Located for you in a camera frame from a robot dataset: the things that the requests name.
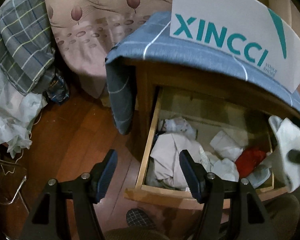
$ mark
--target metal bolt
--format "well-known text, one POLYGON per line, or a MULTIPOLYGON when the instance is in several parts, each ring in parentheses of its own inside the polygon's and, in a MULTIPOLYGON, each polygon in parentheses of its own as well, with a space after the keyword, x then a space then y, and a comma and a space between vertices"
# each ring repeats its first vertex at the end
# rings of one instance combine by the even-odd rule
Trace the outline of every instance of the metal bolt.
POLYGON ((81 178, 83 178, 83 179, 88 179, 88 178, 90 178, 90 173, 88 173, 88 172, 82 173, 82 174, 81 174, 81 178))
POLYGON ((56 182, 57 182, 56 179, 49 179, 48 184, 49 184, 50 186, 52 186, 52 185, 54 185, 56 182))
POLYGON ((214 173, 212 173, 212 172, 209 172, 208 174, 207 174, 207 178, 208 179, 214 179, 216 177, 216 175, 214 174, 214 173))
POLYGON ((244 185, 248 185, 249 181, 248 181, 248 179, 243 178, 243 179, 241 179, 241 183, 244 184, 244 185))

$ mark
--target open drawer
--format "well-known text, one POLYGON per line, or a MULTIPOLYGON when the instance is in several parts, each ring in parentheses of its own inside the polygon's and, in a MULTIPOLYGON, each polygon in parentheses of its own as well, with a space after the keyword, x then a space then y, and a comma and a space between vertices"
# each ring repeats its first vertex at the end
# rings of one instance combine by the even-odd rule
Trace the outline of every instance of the open drawer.
MULTIPOLYGON (((220 98, 164 87, 160 89, 157 97, 136 187, 127 188, 125 198, 173 208, 202 209, 202 204, 197 203, 190 192, 145 185, 157 123, 161 119, 177 116, 182 116, 198 130, 196 140, 205 151, 214 152, 210 141, 220 130, 226 131, 231 137, 235 134, 236 141, 241 146, 257 145, 261 150, 272 151, 268 116, 262 112, 249 110, 220 98)), ((286 189, 282 185, 274 183, 273 174, 257 189, 261 200, 271 199, 285 192, 286 189)), ((229 207, 230 200, 226 199, 224 208, 229 207)))

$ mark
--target light blue cloth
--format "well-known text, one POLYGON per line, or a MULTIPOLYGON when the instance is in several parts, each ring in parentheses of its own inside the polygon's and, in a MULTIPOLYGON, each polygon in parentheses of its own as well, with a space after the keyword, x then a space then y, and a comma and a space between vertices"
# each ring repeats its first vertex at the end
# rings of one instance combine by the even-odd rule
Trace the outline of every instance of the light blue cloth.
POLYGON ((110 103, 115 125, 121 134, 129 131, 136 96, 135 68, 122 65, 121 57, 179 64, 246 80, 300 112, 300 95, 297 91, 290 93, 256 67, 222 51, 171 38, 170 20, 170 12, 155 13, 139 29, 114 46, 106 58, 110 103))

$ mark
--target red cloth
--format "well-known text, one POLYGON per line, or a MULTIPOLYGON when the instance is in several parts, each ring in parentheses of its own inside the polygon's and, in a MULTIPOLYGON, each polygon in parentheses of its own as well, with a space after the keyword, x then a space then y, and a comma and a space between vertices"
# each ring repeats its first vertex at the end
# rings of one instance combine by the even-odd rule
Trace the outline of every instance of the red cloth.
POLYGON ((235 161, 239 178, 247 177, 266 158, 266 153, 258 148, 248 148, 235 161))

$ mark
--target wooden floor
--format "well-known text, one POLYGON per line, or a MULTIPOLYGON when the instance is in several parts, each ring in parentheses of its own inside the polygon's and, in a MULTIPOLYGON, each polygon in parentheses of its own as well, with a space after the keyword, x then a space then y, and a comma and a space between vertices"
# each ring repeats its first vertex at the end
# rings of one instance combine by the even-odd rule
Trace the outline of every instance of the wooden floor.
MULTIPOLYGON (((99 100, 74 88, 70 100, 62 106, 46 106, 39 123, 32 129, 33 143, 19 161, 28 169, 28 180, 22 188, 27 205, 32 206, 50 178, 60 182, 75 179, 101 162, 112 148, 118 152, 117 169, 106 197, 95 205, 101 229, 127 227, 126 212, 139 207, 149 214, 161 232, 171 239, 181 239, 200 212, 175 210, 123 198, 124 189, 135 185, 143 155, 142 146, 138 145, 138 128, 136 112, 132 132, 126 136, 119 134, 113 125, 111 109, 102 107, 99 100)), ((0 168, 1 200, 3 195, 11 198, 22 177, 21 170, 4 176, 0 168)), ((71 201, 68 201, 68 216, 71 236, 79 239, 71 201)), ((10 206, 0 205, 0 227, 13 239, 19 237, 26 217, 27 212, 20 199, 10 206)))

